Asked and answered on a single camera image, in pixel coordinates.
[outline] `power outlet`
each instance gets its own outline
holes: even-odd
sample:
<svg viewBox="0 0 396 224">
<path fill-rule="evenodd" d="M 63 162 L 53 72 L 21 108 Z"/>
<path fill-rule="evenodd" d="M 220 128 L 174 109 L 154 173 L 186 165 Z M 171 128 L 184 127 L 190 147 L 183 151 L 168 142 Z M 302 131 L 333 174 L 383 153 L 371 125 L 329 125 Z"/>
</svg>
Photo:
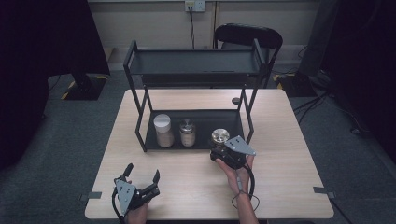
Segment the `power outlet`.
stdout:
<svg viewBox="0 0 396 224">
<path fill-rule="evenodd" d="M 193 11 L 193 12 L 205 12 L 206 10 L 206 2 L 205 0 L 188 0 L 184 2 L 184 10 L 185 11 Z"/>
</svg>

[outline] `chair backrest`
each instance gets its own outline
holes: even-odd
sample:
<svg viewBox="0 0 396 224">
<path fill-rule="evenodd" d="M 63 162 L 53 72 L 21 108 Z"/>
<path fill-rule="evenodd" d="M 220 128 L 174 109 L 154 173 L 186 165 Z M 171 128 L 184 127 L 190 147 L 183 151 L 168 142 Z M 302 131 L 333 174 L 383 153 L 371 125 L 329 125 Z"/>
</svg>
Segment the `chair backrest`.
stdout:
<svg viewBox="0 0 396 224">
<path fill-rule="evenodd" d="M 216 29 L 213 47 L 217 49 L 219 41 L 223 42 L 223 45 L 231 43 L 236 45 L 252 46 L 254 39 L 259 41 L 259 45 L 262 49 L 274 50 L 271 60 L 268 63 L 267 73 L 264 75 L 264 78 L 266 78 L 266 82 L 264 84 L 265 88 L 269 79 L 268 77 L 270 76 L 273 69 L 276 55 L 283 44 L 283 38 L 277 31 L 267 27 L 227 23 L 219 26 Z"/>
</svg>

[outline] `bottle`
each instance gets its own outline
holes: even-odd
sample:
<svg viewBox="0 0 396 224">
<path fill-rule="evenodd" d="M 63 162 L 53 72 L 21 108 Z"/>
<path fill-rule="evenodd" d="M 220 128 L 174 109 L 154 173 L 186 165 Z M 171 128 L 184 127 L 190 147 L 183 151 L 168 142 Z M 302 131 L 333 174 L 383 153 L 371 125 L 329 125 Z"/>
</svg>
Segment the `bottle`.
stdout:
<svg viewBox="0 0 396 224">
<path fill-rule="evenodd" d="M 192 147 L 195 143 L 195 125 L 190 119 L 183 119 L 179 126 L 181 144 Z"/>
<path fill-rule="evenodd" d="M 154 118 L 154 126 L 158 145 L 160 147 L 172 146 L 175 142 L 175 137 L 171 129 L 171 118 L 165 114 L 157 115 Z"/>
</svg>

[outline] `table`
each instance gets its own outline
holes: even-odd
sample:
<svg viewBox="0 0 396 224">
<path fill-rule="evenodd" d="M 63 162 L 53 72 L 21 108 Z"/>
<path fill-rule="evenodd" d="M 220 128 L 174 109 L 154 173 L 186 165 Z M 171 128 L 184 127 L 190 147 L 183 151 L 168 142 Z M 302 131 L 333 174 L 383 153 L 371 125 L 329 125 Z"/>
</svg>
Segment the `table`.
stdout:
<svg viewBox="0 0 396 224">
<path fill-rule="evenodd" d="M 137 94 L 141 97 L 144 91 L 137 90 Z M 153 105 L 162 109 L 234 108 L 232 98 L 239 95 L 240 90 L 150 91 Z M 255 195 L 261 200 L 256 210 L 257 217 L 332 217 L 333 210 L 327 195 L 314 192 L 314 187 L 322 188 L 323 185 L 285 92 L 258 90 L 251 116 L 255 134 L 250 146 L 257 151 L 253 163 Z M 227 178 L 209 159 L 209 150 L 158 149 L 143 152 L 134 134 L 137 117 L 134 98 L 131 91 L 127 91 L 92 188 L 92 192 L 100 191 L 102 196 L 89 199 L 86 217 L 117 218 L 111 206 L 113 179 L 132 162 L 134 169 L 129 179 L 139 189 L 152 183 L 157 169 L 161 173 L 161 194 L 151 200 L 148 219 L 238 219 L 231 204 L 233 194 Z M 248 130 L 244 109 L 241 109 L 241 117 L 244 130 Z M 143 117 L 143 137 L 148 118 L 149 115 Z"/>
</svg>

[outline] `wall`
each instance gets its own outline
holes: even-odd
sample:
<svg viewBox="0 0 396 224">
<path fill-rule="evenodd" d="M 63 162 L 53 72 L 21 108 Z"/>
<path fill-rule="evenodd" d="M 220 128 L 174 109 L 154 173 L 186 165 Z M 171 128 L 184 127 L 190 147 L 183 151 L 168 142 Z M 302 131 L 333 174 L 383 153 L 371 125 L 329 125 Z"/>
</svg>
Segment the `wall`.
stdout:
<svg viewBox="0 0 396 224">
<path fill-rule="evenodd" d="M 190 48 L 191 18 L 184 1 L 102 2 L 90 8 L 104 47 Z M 194 45 L 211 48 L 215 24 L 226 22 L 266 26 L 279 31 L 288 46 L 308 42 L 318 0 L 206 2 L 206 12 L 193 13 Z"/>
</svg>

